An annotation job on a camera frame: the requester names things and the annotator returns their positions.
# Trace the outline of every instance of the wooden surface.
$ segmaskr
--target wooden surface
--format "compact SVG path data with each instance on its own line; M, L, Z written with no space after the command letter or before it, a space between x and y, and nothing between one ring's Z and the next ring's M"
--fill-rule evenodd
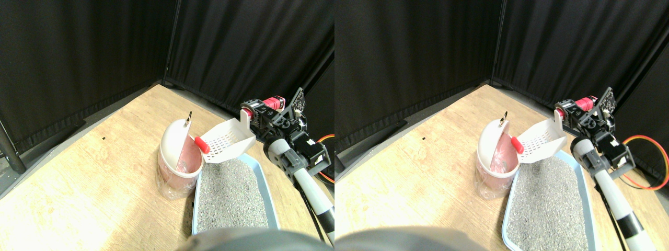
M167 125L189 111L195 136L223 122L155 86L77 140L0 199L0 250L175 249L191 235L193 194L159 193L158 146ZM248 154L262 166L280 227L317 238L299 193L262 144Z
M506 197L485 200L474 189L478 137L486 124L501 118L505 111L511 123L510 134L514 136L546 119L501 92L483 86L338 181L335 188L338 235L383 226L441 226L465 232L487 249L506 249L501 233ZM573 138L569 135L563 148L567 153ZM589 175L586 180L600 250L619 250L602 200ZM669 217L655 193L632 189L619 179L615 182L657 249L669 249L666 230Z

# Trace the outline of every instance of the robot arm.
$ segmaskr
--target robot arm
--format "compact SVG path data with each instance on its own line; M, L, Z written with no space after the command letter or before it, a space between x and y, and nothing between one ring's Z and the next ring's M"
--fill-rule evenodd
M334 242L335 207L312 178L331 164L330 157L322 143L309 138L302 111L304 95L299 89L289 105L279 96L242 103L240 120L264 143L267 158L281 168L298 191L304 192L308 206Z
M611 88L599 100L594 97L564 100L555 107L563 125L581 133L571 143L571 154L601 189L630 250L655 250L632 207L613 182L633 169L635 163L630 149L613 136L615 121L611 113L615 109L615 99ZM610 167L615 171L609 174Z

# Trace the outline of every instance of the black curtain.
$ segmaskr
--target black curtain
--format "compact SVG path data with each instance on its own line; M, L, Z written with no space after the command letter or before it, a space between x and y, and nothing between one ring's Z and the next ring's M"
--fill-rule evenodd
M232 114L251 98L290 99L331 61L332 2L184 1L167 80Z
M669 1L506 2L494 79L549 107L609 86L624 102L669 20Z
M669 48L652 64L627 101L615 113L615 135L624 140L633 135L646 135L669 149ZM664 178L664 162L649 143L632 141L632 154L640 159L639 166L656 179Z
M310 135L342 151L490 77L501 1L337 1L334 63Z
M22 153L162 76L174 1L3 1L0 120Z

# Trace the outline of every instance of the gravel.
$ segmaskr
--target gravel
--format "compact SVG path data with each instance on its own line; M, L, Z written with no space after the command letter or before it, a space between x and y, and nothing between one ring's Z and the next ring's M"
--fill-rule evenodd
M587 250L583 204L573 169L557 157L521 164L508 237L523 250Z
M256 175L243 161L206 163L199 185L197 232L214 228L268 227Z

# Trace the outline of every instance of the white litter scoop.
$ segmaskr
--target white litter scoop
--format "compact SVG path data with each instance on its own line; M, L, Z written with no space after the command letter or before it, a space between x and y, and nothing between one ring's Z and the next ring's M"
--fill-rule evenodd
M554 119L538 122L518 136L524 151L518 155L520 163L534 163L555 155L567 144L567 135L562 130L562 117L553 111Z
M206 163L221 163L234 159L256 143L256 136L249 128L248 115L241 110L240 116L241 122L235 118L229 119L199 137L209 146L208 151L206 147L198 144L196 139L195 143L203 151L202 156Z

